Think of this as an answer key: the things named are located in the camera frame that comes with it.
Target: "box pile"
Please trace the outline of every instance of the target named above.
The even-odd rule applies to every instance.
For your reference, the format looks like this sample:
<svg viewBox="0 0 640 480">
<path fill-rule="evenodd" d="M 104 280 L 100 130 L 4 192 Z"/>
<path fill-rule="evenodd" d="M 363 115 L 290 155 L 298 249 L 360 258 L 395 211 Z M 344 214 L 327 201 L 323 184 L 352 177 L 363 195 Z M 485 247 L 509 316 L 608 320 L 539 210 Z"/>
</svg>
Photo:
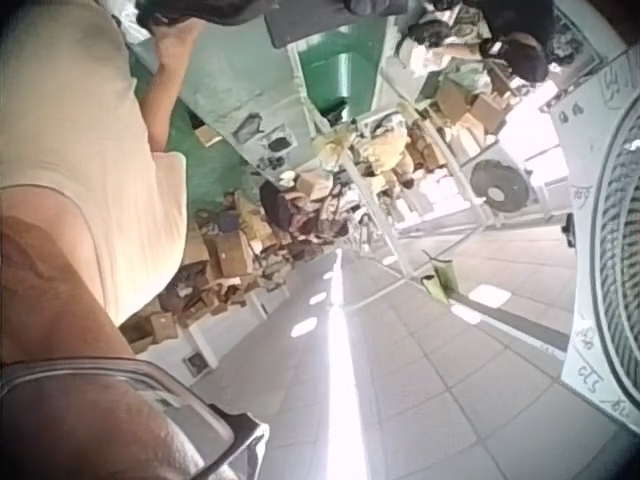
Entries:
<svg viewBox="0 0 640 480">
<path fill-rule="evenodd" d="M 177 338 L 188 328 L 230 305 L 245 306 L 245 294 L 258 288 L 249 243 L 242 232 L 203 237 L 189 224 L 182 266 L 169 285 L 120 327 L 135 353 Z"/>
<path fill-rule="evenodd" d="M 479 136 L 478 130 L 483 137 L 486 134 L 496 135 L 503 127 L 510 108 L 509 95 L 503 87 L 503 93 L 493 91 L 490 94 L 472 95 L 461 85 L 445 78 L 438 88 L 435 101 L 451 125 L 461 124 L 463 128 L 471 125 L 475 130 L 475 133 L 472 132 L 474 137 Z"/>
</svg>

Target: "plastic bag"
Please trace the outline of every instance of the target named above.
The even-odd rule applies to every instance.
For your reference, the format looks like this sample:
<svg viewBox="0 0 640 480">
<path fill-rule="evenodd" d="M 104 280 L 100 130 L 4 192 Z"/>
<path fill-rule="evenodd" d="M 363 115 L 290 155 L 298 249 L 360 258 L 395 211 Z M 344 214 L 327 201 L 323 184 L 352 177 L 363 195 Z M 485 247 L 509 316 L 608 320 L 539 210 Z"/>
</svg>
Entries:
<svg viewBox="0 0 640 480">
<path fill-rule="evenodd" d="M 100 3 L 112 16 L 120 20 L 120 31 L 127 43 L 135 45 L 151 37 L 151 34 L 136 21 L 136 0 L 100 0 Z"/>
<path fill-rule="evenodd" d="M 491 77 L 481 62 L 459 64 L 447 76 L 474 95 L 491 93 Z"/>
</svg>

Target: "beige shirt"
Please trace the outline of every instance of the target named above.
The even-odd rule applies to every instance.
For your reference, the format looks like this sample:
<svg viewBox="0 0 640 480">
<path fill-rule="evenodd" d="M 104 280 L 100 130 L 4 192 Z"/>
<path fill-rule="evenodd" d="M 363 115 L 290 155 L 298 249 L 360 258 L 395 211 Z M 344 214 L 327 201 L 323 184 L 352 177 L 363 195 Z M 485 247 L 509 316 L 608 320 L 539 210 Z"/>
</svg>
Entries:
<svg viewBox="0 0 640 480">
<path fill-rule="evenodd" d="M 89 0 L 31 7 L 0 57 L 3 214 L 45 226 L 116 324 L 175 274 L 180 154 L 152 154 L 128 52 Z"/>
</svg>

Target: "bag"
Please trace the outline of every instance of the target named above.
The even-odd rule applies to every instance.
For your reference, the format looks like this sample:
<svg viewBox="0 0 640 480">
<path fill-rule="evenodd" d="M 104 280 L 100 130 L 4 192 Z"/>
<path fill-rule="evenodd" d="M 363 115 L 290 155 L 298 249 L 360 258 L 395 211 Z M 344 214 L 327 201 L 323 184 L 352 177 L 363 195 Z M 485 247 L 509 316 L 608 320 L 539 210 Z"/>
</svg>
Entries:
<svg viewBox="0 0 640 480">
<path fill-rule="evenodd" d="M 200 18 L 216 25 L 234 26 L 264 15 L 277 0 L 138 0 L 138 24 L 151 31 L 154 26 L 171 26 L 188 18 Z"/>
</svg>

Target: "hand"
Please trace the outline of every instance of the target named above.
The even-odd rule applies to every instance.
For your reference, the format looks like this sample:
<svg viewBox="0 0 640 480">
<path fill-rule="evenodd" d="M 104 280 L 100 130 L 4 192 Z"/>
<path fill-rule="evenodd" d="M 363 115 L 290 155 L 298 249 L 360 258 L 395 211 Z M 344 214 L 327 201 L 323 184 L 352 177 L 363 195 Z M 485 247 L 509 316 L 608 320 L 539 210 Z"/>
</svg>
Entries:
<svg viewBox="0 0 640 480">
<path fill-rule="evenodd" d="M 156 27 L 153 39 L 158 67 L 186 69 L 191 51 L 206 22 L 196 18 L 172 27 Z"/>
</svg>

